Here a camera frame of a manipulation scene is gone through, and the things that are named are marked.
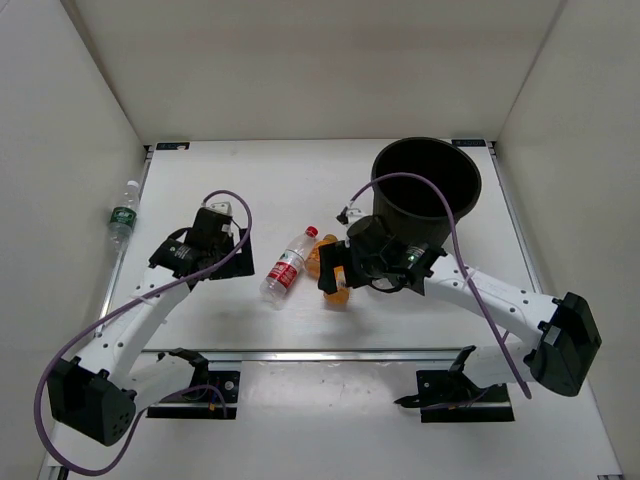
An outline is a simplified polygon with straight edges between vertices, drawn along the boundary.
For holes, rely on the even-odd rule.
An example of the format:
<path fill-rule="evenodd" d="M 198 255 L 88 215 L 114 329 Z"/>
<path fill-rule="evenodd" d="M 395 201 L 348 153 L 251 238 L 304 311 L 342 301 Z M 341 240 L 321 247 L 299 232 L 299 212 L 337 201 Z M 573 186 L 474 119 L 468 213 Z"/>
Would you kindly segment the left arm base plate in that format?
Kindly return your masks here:
<path fill-rule="evenodd" d="M 146 417 L 174 420 L 234 420 L 237 415 L 241 372 L 210 370 L 207 384 L 218 391 L 201 389 L 174 395 L 150 406 Z"/>

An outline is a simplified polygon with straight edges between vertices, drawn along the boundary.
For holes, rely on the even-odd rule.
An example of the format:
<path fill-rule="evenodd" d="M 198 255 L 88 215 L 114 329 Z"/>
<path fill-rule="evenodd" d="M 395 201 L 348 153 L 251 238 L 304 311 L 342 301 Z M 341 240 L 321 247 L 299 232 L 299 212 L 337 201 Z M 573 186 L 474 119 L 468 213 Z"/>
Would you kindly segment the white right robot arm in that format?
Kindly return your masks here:
<path fill-rule="evenodd" d="M 438 246 L 402 241 L 377 215 L 351 224 L 345 240 L 320 247 L 319 258 L 318 287 L 326 294 L 336 292 L 341 269 L 351 288 L 384 280 L 386 293 L 408 289 L 451 303 L 516 337 L 511 344 L 463 348 L 442 379 L 432 382 L 430 393 L 399 399 L 405 408 L 465 404 L 495 385 L 518 380 L 575 397 L 602 344 L 583 297 L 539 294 L 461 267 Z"/>

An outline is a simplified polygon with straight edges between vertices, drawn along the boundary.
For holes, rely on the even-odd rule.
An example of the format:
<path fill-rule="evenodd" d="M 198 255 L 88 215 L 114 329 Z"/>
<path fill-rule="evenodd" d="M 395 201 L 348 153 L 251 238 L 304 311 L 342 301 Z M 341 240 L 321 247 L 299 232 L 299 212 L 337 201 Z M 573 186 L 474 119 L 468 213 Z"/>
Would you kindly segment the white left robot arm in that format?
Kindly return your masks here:
<path fill-rule="evenodd" d="M 227 202 L 200 208 L 185 238 L 171 236 L 149 260 L 130 310 L 108 321 L 71 360 L 59 360 L 47 379 L 53 418 L 105 445 L 118 442 L 136 414 L 180 392 L 206 395 L 204 358 L 186 349 L 169 351 L 155 364 L 136 360 L 170 312 L 194 289 L 190 274 L 212 266 L 234 247 Z"/>

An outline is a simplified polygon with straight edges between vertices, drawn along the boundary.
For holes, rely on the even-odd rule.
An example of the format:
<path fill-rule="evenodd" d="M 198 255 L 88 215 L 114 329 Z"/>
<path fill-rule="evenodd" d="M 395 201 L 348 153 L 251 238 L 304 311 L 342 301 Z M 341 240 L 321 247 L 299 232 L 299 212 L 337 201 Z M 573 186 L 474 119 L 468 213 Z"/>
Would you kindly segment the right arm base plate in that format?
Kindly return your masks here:
<path fill-rule="evenodd" d="M 416 372 L 423 424 L 513 422 L 508 389 L 504 384 L 478 388 L 456 384 L 443 370 Z"/>

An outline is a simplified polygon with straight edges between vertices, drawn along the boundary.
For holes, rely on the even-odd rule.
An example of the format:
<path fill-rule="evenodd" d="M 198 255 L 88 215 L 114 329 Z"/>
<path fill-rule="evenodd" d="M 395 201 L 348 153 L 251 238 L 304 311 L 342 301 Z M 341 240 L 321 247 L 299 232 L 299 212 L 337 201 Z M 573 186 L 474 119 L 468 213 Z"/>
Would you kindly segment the red label plastic bottle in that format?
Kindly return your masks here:
<path fill-rule="evenodd" d="M 277 306 L 286 298 L 305 269 L 305 260 L 315 245 L 317 235 L 318 229 L 308 226 L 289 242 L 260 285 L 260 294 L 265 301 Z"/>

